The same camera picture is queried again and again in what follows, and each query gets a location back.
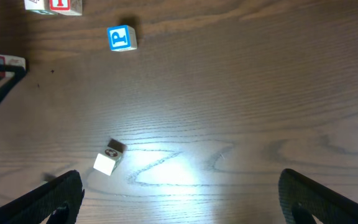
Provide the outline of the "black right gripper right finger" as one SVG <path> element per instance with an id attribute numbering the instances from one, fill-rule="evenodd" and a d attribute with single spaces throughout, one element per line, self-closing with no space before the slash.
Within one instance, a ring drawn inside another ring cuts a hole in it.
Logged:
<path id="1" fill-rule="evenodd" d="M 293 169 L 282 170 L 278 192 L 287 223 L 358 223 L 358 203 Z"/>

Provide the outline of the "red letter I block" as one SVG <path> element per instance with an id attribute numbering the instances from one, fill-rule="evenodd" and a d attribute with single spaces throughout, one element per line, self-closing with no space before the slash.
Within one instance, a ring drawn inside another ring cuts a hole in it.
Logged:
<path id="1" fill-rule="evenodd" d="M 81 16 L 82 0 L 49 0 L 50 9 L 65 16 Z"/>

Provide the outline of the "red letter A block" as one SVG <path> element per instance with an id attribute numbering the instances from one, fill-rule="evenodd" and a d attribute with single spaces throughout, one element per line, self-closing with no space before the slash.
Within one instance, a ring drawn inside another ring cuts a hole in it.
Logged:
<path id="1" fill-rule="evenodd" d="M 13 55 L 1 55 L 0 54 L 0 65 L 12 65 L 23 67 L 26 70 L 26 61 L 25 58 L 13 56 Z M 14 72 L 0 72 L 0 77 L 2 78 L 12 78 Z"/>

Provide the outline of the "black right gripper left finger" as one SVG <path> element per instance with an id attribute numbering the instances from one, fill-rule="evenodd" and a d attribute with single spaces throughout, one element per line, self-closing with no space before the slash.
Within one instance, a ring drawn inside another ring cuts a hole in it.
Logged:
<path id="1" fill-rule="evenodd" d="M 0 207 L 0 223 L 75 223 L 84 194 L 80 173 L 68 171 Z"/>

